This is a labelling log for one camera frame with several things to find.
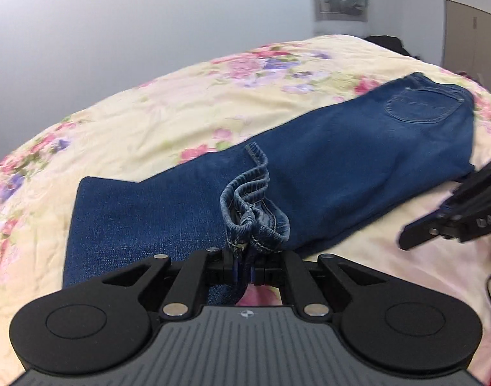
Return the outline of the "black and red clothes pile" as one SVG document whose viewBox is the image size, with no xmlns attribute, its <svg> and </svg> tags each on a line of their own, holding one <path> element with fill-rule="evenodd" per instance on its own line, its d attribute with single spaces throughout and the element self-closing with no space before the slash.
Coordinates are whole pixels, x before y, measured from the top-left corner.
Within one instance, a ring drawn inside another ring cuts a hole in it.
<svg viewBox="0 0 491 386">
<path fill-rule="evenodd" d="M 400 55 L 416 58 L 416 56 L 411 55 L 404 47 L 402 41 L 399 38 L 388 36 L 388 35 L 372 35 L 365 37 L 364 40 L 376 44 L 380 47 L 388 49 L 390 51 L 396 52 Z"/>
</svg>

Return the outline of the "blue denim jeans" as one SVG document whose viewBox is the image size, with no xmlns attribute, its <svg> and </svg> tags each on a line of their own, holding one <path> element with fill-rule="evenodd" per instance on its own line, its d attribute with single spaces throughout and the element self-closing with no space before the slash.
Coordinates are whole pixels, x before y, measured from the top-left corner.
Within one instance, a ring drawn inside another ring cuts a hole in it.
<svg viewBox="0 0 491 386">
<path fill-rule="evenodd" d="M 474 109 L 467 89 L 415 72 L 139 182 L 83 178 L 62 284 L 215 247 L 237 260 L 238 284 L 210 301 L 234 304 L 257 254 L 318 253 L 468 175 Z"/>
</svg>

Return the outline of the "floral yellow bed quilt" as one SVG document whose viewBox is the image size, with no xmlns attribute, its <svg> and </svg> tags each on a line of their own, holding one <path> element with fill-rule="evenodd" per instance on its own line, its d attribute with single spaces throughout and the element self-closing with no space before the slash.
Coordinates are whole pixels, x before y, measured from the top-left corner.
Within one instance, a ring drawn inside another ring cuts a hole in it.
<svg viewBox="0 0 491 386">
<path fill-rule="evenodd" d="M 472 161 L 488 162 L 486 89 L 347 35 L 269 44 L 183 68 L 74 113 L 7 155 L 0 162 L 0 385 L 23 370 L 9 340 L 11 319 L 60 288 L 83 177 L 145 179 L 416 71 L 474 95 Z"/>
</svg>

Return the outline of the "beige closet door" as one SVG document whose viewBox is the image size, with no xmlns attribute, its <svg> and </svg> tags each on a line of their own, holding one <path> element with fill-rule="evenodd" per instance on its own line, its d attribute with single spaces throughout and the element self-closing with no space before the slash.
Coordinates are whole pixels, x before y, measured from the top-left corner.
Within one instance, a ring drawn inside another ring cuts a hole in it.
<svg viewBox="0 0 491 386">
<path fill-rule="evenodd" d="M 491 14 L 446 0 L 442 66 L 464 72 L 491 93 Z"/>
</svg>

